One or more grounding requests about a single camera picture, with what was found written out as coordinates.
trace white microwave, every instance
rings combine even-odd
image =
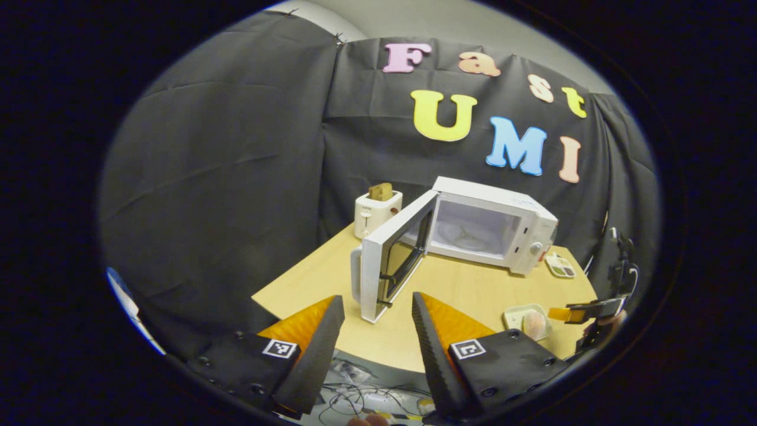
[[[530,196],[440,176],[350,254],[360,315],[376,323],[427,252],[527,274],[552,246],[557,223]]]

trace open microwave door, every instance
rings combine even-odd
[[[386,312],[426,252],[438,192],[427,191],[352,251],[352,295],[373,324]]]

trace foam letter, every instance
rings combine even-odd
[[[525,156],[521,171],[534,176],[541,175],[541,149],[547,134],[542,129],[529,127],[523,135],[523,139],[518,138],[516,127],[512,121],[503,117],[492,117],[489,121],[494,125],[494,146],[491,154],[486,157],[487,164],[496,167],[505,167],[505,152],[510,160],[510,168],[518,167],[518,163]]]
[[[422,52],[431,53],[431,46],[425,43],[391,43],[384,47],[389,49],[389,63],[384,67],[385,73],[412,73],[415,68],[407,60],[410,59],[417,65],[423,59]]]
[[[561,136],[560,142],[562,142],[565,153],[562,156],[562,170],[558,175],[565,182],[577,183],[578,150],[581,149],[581,144],[577,140],[567,136]]]
[[[457,65],[461,70],[471,74],[484,74],[490,77],[496,77],[502,74],[494,64],[494,59],[485,53],[480,52],[463,52],[460,54],[460,63]]]
[[[444,95],[433,90],[413,90],[410,96],[416,100],[416,110],[413,113],[413,123],[416,129],[429,139],[453,142],[468,136],[471,130],[473,105],[478,104],[475,98],[465,95],[452,95],[450,99],[457,104],[457,120],[452,127],[442,127],[437,121],[439,101]]]
[[[568,96],[568,106],[570,107],[570,110],[573,111],[573,114],[576,114],[581,118],[586,118],[586,111],[581,109],[581,104],[584,103],[584,98],[580,97],[578,92],[572,87],[563,87],[562,91]]]
[[[534,96],[545,102],[554,102],[555,96],[552,94],[552,90],[550,90],[549,82],[536,74],[529,74],[528,82],[531,84],[528,88],[531,89],[531,93]]]

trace hand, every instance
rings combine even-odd
[[[389,421],[378,414],[369,414],[365,420],[359,417],[351,418],[347,426],[389,426]]]
[[[620,311],[619,314],[617,314],[614,317],[602,318],[602,319],[597,320],[597,325],[600,325],[600,326],[612,325],[612,329],[610,329],[610,333],[615,333],[620,328],[620,324],[622,324],[623,321],[625,321],[626,317],[628,317],[628,313],[625,311],[625,309],[623,309],[622,311]],[[584,329],[584,337],[586,337],[588,333],[589,333],[589,327],[586,327],[586,329]]]

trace wooden table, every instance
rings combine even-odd
[[[360,304],[350,288],[350,251],[359,245],[351,224],[252,299],[278,318],[286,318],[326,297],[342,295],[345,318],[336,349],[394,368],[424,372],[411,315],[414,291],[439,299],[494,331],[505,329],[503,313],[508,308],[537,303],[546,312],[597,297],[564,247],[553,246],[549,254],[557,252],[571,262],[577,276],[569,280],[554,277],[544,262],[523,277],[510,274],[506,268],[431,253],[421,260],[394,306],[376,324],[370,324],[360,317]],[[539,344],[561,359],[567,358],[575,352],[575,341],[588,324],[549,321],[552,333]]]

